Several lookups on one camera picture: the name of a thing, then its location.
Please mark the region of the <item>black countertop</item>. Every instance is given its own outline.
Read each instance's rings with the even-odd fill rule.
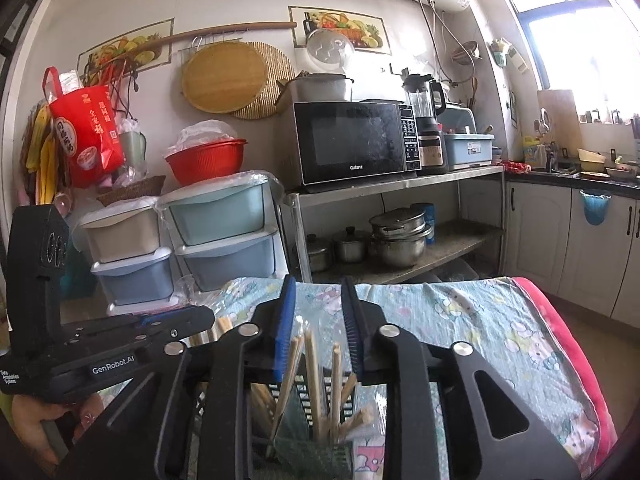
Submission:
[[[530,184],[544,184],[545,186],[570,187],[572,189],[596,189],[613,195],[625,196],[640,200],[640,180],[635,182],[620,182],[617,180],[590,180],[580,176],[563,174],[549,174],[532,172],[526,174],[505,173],[507,182],[528,182]]]

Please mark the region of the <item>blue can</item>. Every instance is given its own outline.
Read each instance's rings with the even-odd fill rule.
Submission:
[[[433,230],[431,234],[427,236],[427,245],[432,245],[436,241],[436,206],[430,202],[417,202],[411,204],[411,209],[417,209],[418,211],[424,211],[424,221],[427,225],[432,225]]]

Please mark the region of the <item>metal bolt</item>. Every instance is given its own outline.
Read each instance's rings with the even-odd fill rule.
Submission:
[[[453,345],[453,351],[458,355],[467,356],[474,352],[474,348],[469,343],[461,341]]]
[[[245,323],[244,325],[240,325],[240,328],[238,328],[238,332],[240,333],[240,335],[249,337],[252,335],[256,335],[258,332],[260,332],[260,329],[256,324]]]
[[[396,337],[400,335],[400,329],[397,326],[391,324],[383,325],[379,328],[379,330],[384,337]]]
[[[164,345],[164,353],[167,355],[180,355],[184,352],[184,343],[181,341],[171,341]]]

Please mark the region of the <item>fruit picture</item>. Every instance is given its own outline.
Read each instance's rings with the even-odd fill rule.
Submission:
[[[306,46],[306,38],[317,28],[330,28],[349,38],[357,50],[391,54],[382,18],[343,10],[310,7],[289,7],[289,15],[291,21],[298,24],[293,29],[296,47]]]
[[[126,34],[94,46],[78,56],[78,70],[86,86],[103,84],[106,75],[113,76],[114,70],[122,70],[123,63],[114,62],[122,58],[127,52],[132,52],[132,59],[128,58],[127,71],[135,68],[139,72],[171,63],[171,44],[154,45],[154,41],[174,33],[174,19],[145,25]]]

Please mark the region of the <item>stainless steel pot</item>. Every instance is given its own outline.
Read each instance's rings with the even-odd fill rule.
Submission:
[[[343,74],[309,74],[278,85],[280,95],[275,102],[278,113],[292,103],[351,101],[353,91],[353,79]]]
[[[315,234],[306,236],[306,252],[309,255],[311,272],[322,272],[334,264],[334,251],[331,242],[318,238]]]
[[[424,211],[401,207],[369,219],[373,236],[379,240],[399,240],[424,229]]]
[[[346,264],[362,262],[369,252],[370,240],[371,233],[349,226],[343,233],[334,235],[335,257]]]
[[[433,226],[428,226],[420,233],[403,240],[375,239],[374,250],[378,258],[390,267],[413,267],[424,254],[425,238],[432,231]]]

